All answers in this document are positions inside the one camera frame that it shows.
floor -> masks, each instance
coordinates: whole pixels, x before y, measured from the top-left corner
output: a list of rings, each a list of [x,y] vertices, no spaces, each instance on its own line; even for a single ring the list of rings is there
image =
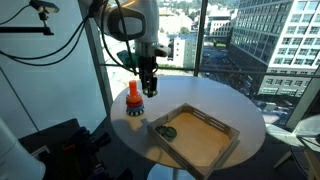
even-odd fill
[[[300,180],[306,179],[296,167],[293,161],[288,161],[277,171],[273,165],[288,150],[289,145],[281,139],[283,131],[275,126],[268,126],[268,134],[261,149],[248,161],[235,167],[215,171],[209,179],[246,179],[246,180]],[[99,136],[108,132],[112,142],[100,149],[97,153],[99,160],[103,161],[107,167],[107,172],[112,177],[118,177],[126,168],[133,173],[134,180],[147,179],[148,173],[155,163],[144,159],[132,150],[128,149],[117,135],[113,132],[110,121],[105,119],[96,129],[94,134]]]

tree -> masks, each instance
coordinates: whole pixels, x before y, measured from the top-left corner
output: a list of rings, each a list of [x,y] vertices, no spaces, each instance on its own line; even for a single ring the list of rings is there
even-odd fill
[[[180,29],[180,34],[189,34],[189,29],[186,27],[181,27]]]

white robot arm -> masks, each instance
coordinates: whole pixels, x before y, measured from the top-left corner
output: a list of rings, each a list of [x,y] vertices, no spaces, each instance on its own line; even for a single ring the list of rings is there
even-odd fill
[[[159,8],[156,0],[127,0],[118,7],[108,7],[102,12],[104,0],[79,0],[101,27],[104,15],[104,33],[119,40],[134,40],[135,55],[138,58],[139,77],[144,94],[153,97],[157,94],[157,78],[153,76],[157,68],[156,57],[166,57],[170,49],[158,43]],[[123,15],[127,33],[122,26]]]

round white table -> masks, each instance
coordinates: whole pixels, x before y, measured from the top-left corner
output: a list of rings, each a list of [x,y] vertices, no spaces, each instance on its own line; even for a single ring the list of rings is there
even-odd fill
[[[124,89],[111,107],[111,124],[117,136],[139,155],[161,165],[181,168],[148,135],[147,124],[184,103],[211,115],[240,131],[239,143],[222,168],[246,161],[261,147],[266,127],[257,107],[244,95],[231,87],[193,76],[158,77],[158,95],[147,98],[143,95],[145,112],[138,117],[126,114]]]

